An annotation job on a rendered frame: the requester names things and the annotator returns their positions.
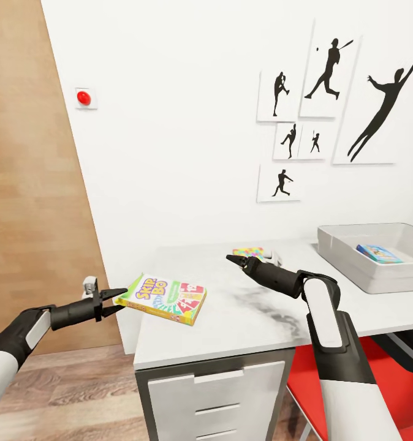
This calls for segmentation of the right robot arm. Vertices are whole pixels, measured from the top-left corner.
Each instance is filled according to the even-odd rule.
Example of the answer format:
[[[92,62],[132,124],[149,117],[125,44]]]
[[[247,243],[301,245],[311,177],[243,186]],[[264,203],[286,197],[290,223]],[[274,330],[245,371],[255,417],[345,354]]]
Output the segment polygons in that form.
[[[377,385],[348,312],[339,311],[338,282],[327,275],[282,268],[274,248],[257,257],[227,255],[258,284],[307,302],[328,441],[403,441]]]

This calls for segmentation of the jigsaw puzzle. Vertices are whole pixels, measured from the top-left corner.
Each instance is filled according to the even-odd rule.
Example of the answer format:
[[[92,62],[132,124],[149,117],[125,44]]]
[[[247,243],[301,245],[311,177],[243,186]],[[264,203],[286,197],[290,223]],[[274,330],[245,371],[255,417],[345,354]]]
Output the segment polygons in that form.
[[[246,258],[248,257],[257,257],[259,260],[263,260],[263,252],[265,251],[262,247],[253,247],[246,249],[233,249],[234,255],[241,255]]]

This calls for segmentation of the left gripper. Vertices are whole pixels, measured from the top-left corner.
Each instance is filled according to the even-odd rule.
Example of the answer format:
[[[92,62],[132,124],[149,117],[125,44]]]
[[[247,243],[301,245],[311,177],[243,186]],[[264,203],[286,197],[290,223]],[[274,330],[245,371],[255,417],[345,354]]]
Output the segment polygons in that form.
[[[111,298],[116,298],[120,294],[126,293],[128,289],[114,288],[99,291],[93,291],[93,297],[86,300],[77,301],[68,304],[69,322],[70,325],[75,325],[87,320],[96,319],[96,322],[106,318],[113,313],[116,313],[125,308],[125,306],[115,304],[114,306],[102,307],[102,303]]]

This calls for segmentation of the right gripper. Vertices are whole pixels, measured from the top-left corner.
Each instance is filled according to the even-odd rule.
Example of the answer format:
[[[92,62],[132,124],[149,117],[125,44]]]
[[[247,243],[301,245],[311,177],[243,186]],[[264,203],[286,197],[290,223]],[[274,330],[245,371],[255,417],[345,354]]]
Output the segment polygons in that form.
[[[261,262],[253,256],[246,258],[241,255],[227,255],[226,259],[241,266],[244,273],[261,286],[278,291],[277,281],[284,268]]]

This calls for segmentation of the board game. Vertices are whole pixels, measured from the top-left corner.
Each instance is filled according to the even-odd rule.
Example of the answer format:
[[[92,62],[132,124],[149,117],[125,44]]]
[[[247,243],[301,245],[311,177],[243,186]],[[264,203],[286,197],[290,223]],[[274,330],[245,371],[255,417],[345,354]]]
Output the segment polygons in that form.
[[[149,274],[142,274],[127,289],[126,293],[113,299],[114,304],[191,326],[195,325],[195,319],[207,295],[206,287]]]
[[[380,264],[403,263],[401,259],[399,259],[398,257],[396,257],[391,252],[389,252],[388,250],[384,249],[381,246],[359,244],[357,246],[357,250],[359,250],[363,255],[366,255],[370,259]]]

